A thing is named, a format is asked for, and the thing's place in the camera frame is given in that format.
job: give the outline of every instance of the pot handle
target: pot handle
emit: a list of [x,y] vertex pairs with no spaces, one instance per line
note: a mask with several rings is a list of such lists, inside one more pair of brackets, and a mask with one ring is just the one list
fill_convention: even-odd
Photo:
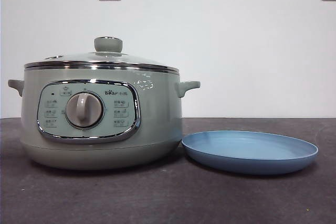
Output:
[[22,97],[22,91],[25,81],[20,80],[8,80],[8,86],[16,89],[19,92],[19,95]]
[[185,92],[190,89],[198,89],[201,86],[199,81],[184,81],[177,84],[177,94],[179,98],[184,97]]

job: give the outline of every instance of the stainless steel rim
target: stainless steel rim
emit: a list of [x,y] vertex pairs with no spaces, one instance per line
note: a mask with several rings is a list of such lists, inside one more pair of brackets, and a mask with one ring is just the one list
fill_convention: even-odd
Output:
[[41,70],[41,69],[111,69],[111,70],[132,70],[132,71],[149,71],[149,72],[161,72],[161,73],[171,73],[180,75],[177,68],[165,67],[159,65],[150,64],[134,64],[134,63],[89,63],[85,62],[80,64],[81,61],[76,61],[76,64],[64,64],[64,65],[53,65],[53,64],[40,64],[41,62],[33,62],[25,64],[25,71],[30,70]]

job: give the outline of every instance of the plate rim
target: plate rim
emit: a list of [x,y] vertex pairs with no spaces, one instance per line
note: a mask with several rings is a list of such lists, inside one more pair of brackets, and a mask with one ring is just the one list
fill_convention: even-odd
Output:
[[[298,157],[295,157],[295,158],[272,158],[272,159],[269,159],[269,158],[247,158],[247,157],[224,156],[224,155],[211,154],[211,153],[208,153],[208,152],[202,152],[202,151],[196,150],[195,148],[192,148],[189,145],[185,144],[185,142],[184,142],[185,138],[187,138],[189,136],[192,136],[192,135],[197,135],[197,134],[206,133],[206,132],[244,132],[244,133],[258,133],[258,134],[265,134],[265,135],[282,136],[282,137],[294,139],[296,141],[299,140],[301,142],[309,144],[309,145],[313,146],[316,150],[315,150],[314,153],[312,153],[310,155],[298,156]],[[310,142],[307,142],[305,140],[302,140],[302,139],[299,139],[299,138],[296,138],[296,137],[291,137],[291,136],[285,136],[285,135],[279,135],[279,134],[267,133],[267,132],[258,132],[258,131],[234,131],[234,130],[201,131],[201,132],[195,132],[195,133],[192,133],[192,134],[185,135],[182,138],[181,143],[182,143],[182,145],[184,147],[189,148],[189,149],[191,149],[193,151],[196,151],[196,152],[199,152],[199,153],[203,153],[203,154],[207,154],[207,155],[211,155],[211,156],[217,156],[217,157],[243,159],[243,160],[250,160],[250,161],[286,161],[286,160],[296,160],[296,159],[303,159],[303,158],[308,158],[308,157],[316,156],[318,154],[318,152],[319,152],[319,148],[316,145],[314,145],[314,144],[312,144]]]

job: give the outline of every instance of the control panel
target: control panel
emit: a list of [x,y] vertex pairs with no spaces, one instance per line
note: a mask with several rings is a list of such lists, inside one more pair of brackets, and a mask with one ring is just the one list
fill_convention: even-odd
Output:
[[132,85],[96,79],[46,85],[37,113],[41,133],[65,143],[122,140],[135,133],[140,120],[138,94]]

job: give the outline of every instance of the table surface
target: table surface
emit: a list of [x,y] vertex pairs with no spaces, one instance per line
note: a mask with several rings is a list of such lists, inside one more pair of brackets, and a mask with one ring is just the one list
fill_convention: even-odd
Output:
[[2,223],[336,223],[336,119],[183,119],[183,133],[269,132],[316,144],[316,161],[281,176],[222,172],[179,146],[151,164],[79,172],[30,161],[20,119],[1,119]]

